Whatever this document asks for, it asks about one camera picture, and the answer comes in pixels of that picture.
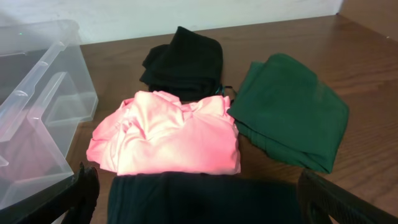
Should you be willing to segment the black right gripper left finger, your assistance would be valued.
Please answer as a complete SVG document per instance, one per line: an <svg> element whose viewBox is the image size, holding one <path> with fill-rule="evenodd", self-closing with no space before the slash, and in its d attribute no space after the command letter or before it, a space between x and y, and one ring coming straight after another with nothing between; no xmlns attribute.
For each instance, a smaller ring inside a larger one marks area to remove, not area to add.
<svg viewBox="0 0 398 224"><path fill-rule="evenodd" d="M100 182L95 167L79 171L1 210L1 224L89 223L97 205Z"/></svg>

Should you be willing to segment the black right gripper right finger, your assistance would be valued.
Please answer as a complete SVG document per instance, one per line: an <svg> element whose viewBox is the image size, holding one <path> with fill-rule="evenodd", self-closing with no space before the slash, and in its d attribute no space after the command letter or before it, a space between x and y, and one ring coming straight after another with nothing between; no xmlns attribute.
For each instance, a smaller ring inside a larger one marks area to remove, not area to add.
<svg viewBox="0 0 398 224"><path fill-rule="evenodd" d="M367 203L310 170L297 183L303 221L309 224L397 224L397 217Z"/></svg>

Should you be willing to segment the dark teal garment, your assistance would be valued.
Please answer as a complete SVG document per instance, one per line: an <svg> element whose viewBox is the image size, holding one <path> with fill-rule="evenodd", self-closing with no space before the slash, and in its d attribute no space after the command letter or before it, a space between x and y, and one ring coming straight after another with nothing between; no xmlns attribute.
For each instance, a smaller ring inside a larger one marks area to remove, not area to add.
<svg viewBox="0 0 398 224"><path fill-rule="evenodd" d="M118 176L108 223L302 223L296 188L231 175L164 172Z"/></svg>

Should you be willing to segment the green garment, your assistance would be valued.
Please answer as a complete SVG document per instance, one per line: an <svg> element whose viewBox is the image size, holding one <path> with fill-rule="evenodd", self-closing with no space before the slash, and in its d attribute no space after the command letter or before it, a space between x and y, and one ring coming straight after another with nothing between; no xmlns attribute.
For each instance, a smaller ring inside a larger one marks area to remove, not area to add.
<svg viewBox="0 0 398 224"><path fill-rule="evenodd" d="M228 114L271 159L329 174L349 107L305 65L274 54L250 64Z"/></svg>

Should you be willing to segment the pink shirt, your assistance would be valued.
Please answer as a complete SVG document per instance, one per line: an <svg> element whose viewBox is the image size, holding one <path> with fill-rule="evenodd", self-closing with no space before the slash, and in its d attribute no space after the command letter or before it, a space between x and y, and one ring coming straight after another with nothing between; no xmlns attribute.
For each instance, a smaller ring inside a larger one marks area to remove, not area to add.
<svg viewBox="0 0 398 224"><path fill-rule="evenodd" d="M164 91L138 91L93 131L87 159L117 175L238 174L238 130L227 113L230 104L222 95L183 104Z"/></svg>

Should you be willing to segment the black garment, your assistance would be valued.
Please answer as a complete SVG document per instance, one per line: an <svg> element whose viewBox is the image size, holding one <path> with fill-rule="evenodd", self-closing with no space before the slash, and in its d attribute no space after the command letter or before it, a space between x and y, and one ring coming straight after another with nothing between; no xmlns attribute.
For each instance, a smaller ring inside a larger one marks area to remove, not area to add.
<svg viewBox="0 0 398 224"><path fill-rule="evenodd" d="M169 44L150 49L142 66L140 81L149 91L166 91L181 101L198 101L222 91L220 43L181 26Z"/></svg>

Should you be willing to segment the clear plastic storage bin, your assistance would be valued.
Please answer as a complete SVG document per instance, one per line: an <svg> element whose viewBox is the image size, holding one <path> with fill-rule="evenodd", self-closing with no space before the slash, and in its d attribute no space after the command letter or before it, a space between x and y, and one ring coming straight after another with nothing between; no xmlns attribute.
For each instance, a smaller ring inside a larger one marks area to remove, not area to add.
<svg viewBox="0 0 398 224"><path fill-rule="evenodd" d="M79 26L61 20L1 28L1 207L71 176L66 156L98 97Z"/></svg>

